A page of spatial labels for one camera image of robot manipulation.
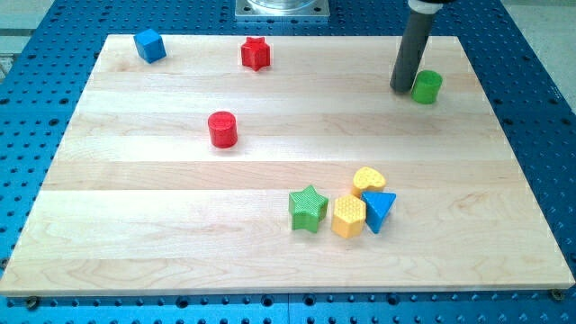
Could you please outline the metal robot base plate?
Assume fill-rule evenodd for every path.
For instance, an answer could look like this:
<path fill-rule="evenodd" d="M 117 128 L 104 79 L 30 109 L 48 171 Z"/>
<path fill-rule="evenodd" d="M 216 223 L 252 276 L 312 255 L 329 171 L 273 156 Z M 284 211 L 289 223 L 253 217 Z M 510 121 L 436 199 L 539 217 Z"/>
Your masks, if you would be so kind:
<path fill-rule="evenodd" d="M 328 0 L 235 0 L 234 3 L 235 16 L 241 18 L 330 16 Z"/>

